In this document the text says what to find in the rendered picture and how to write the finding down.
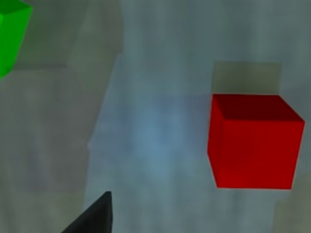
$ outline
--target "block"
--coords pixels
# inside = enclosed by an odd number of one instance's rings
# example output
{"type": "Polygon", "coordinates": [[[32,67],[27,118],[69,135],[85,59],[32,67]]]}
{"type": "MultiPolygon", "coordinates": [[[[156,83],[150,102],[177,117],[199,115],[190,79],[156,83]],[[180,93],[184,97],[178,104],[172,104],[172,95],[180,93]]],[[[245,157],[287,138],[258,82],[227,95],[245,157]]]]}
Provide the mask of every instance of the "block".
{"type": "Polygon", "coordinates": [[[304,125],[279,95],[213,94],[207,153],[217,187],[291,189],[304,125]]]}
{"type": "Polygon", "coordinates": [[[212,93],[278,95],[280,74],[281,63],[214,62],[212,93]]]}
{"type": "Polygon", "coordinates": [[[0,1],[0,79],[13,69],[31,12],[18,0],[0,1]]]}
{"type": "Polygon", "coordinates": [[[62,233],[112,233],[112,197],[105,192],[62,233]]]}

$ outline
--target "green cube's top face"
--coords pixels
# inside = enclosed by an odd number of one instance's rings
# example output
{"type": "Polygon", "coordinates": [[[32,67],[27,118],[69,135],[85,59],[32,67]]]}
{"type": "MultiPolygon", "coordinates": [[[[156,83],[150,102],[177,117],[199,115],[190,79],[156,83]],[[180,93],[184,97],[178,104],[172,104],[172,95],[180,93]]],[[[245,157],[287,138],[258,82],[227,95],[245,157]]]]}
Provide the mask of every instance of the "green cube's top face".
{"type": "Polygon", "coordinates": [[[31,7],[19,0],[0,0],[0,14],[7,15],[31,7]]]}

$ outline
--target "red block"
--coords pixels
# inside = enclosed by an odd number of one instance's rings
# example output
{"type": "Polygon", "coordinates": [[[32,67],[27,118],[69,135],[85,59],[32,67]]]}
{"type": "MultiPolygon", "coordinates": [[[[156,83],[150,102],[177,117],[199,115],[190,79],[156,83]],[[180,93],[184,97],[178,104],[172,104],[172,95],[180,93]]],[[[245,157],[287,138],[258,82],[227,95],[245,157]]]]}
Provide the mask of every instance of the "red block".
{"type": "Polygon", "coordinates": [[[214,94],[207,152],[217,187],[291,189],[304,125],[278,95],[214,94]]]}

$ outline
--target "gray surface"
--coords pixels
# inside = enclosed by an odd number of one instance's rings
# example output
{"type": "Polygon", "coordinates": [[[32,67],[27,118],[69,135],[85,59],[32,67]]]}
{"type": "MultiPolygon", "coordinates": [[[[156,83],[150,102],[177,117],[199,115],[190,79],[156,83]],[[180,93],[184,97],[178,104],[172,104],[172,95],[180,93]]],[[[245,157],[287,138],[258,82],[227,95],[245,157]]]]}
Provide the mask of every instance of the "gray surface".
{"type": "MultiPolygon", "coordinates": [[[[33,2],[18,71],[1,83],[0,232],[58,233],[84,192],[86,208],[109,189],[114,233],[306,232],[308,198],[216,190],[206,143],[214,61],[281,62],[280,92],[310,120],[309,1],[122,0],[123,53],[89,160],[120,11],[113,0],[33,2]]],[[[297,176],[311,171],[310,136],[308,122],[297,176]]]]}

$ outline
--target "green cube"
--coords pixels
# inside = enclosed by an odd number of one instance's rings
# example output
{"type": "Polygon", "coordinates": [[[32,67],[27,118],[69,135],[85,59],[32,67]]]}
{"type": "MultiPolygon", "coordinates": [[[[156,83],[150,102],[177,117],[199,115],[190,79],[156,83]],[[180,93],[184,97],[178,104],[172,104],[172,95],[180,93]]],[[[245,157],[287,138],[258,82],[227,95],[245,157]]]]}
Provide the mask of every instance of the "green cube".
{"type": "Polygon", "coordinates": [[[0,79],[13,69],[31,12],[19,0],[0,0],[0,79]]]}

